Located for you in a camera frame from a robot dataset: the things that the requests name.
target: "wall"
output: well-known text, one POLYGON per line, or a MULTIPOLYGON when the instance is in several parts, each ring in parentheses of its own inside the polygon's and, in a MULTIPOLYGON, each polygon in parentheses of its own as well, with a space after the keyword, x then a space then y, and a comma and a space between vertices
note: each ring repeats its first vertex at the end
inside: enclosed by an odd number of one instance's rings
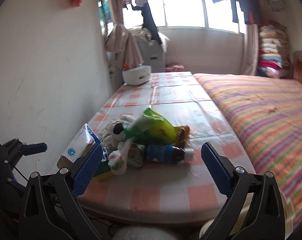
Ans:
POLYGON ((170 41, 166 63, 185 66, 192 73, 238 74, 243 35, 208 29, 161 30, 170 41))
POLYGON ((302 5, 299 0, 282 0, 286 11, 272 12, 266 0, 261 4, 263 21, 275 20, 286 26, 286 33, 290 41, 290 58, 293 62, 293 53, 302 50, 302 5))
POLYGON ((5 0, 0 8, 0 142, 45 142, 22 157, 26 177, 52 171, 81 126, 109 99, 97 0, 5 0))

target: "checkered tablecloth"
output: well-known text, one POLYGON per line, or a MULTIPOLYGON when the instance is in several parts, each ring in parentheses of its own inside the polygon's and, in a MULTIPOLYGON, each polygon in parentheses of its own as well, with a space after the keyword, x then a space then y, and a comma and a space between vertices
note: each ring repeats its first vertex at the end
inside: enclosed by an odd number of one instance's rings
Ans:
POLYGON ((232 128, 190 72, 153 73, 138 87, 123 85, 90 120, 99 133, 122 114, 135 117, 150 106, 174 126, 188 125, 186 147, 194 149, 191 162, 144 162, 140 168, 98 182, 94 178, 82 206, 123 220, 147 223, 202 222, 217 215, 226 197, 221 195, 201 159, 201 146, 210 142, 217 152, 255 173, 232 128))

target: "window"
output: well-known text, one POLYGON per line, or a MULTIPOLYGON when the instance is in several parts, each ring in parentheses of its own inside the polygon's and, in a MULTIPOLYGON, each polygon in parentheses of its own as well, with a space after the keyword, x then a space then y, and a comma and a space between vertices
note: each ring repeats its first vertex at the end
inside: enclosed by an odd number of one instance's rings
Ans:
MULTIPOLYGON (((157 27, 185 26, 208 27, 236 33, 245 33, 244 14, 237 2, 239 24, 232 22, 230 0, 213 3, 212 0, 148 0, 157 27)), ((133 11, 130 5, 123 9, 124 25, 130 29, 142 25, 141 11, 133 11)))

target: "blue bottle label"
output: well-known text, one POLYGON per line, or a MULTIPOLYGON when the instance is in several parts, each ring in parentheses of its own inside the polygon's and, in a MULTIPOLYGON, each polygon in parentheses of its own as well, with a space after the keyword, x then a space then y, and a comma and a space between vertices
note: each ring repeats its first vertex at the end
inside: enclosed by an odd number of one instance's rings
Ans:
POLYGON ((173 147, 162 145, 149 145, 147 147, 146 159, 147 161, 170 163, 172 162, 173 147))

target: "metal screw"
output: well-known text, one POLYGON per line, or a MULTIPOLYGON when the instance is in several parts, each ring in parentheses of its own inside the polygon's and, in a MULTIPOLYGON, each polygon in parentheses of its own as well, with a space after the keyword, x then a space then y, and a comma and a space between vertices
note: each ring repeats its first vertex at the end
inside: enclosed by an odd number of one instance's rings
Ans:
POLYGON ((59 198, 58 198, 58 197, 55 197, 55 198, 54 198, 54 202, 57 203, 57 204, 59 204, 59 203, 60 203, 59 198))
POLYGON ((244 172, 245 172, 245 169, 242 168, 242 167, 237 167, 237 168, 236 168, 236 172, 238 172, 238 173, 244 173, 244 172))
POLYGON ((36 178, 38 176, 38 173, 36 171, 31 173, 31 178, 36 178))
POLYGON ((273 173, 271 171, 267 171, 266 172, 266 175, 269 177, 269 178, 273 178, 273 173))
POLYGON ((62 169, 60 169, 60 173, 61 174, 66 174, 66 173, 68 173, 68 171, 69 171, 68 168, 62 168, 62 169))

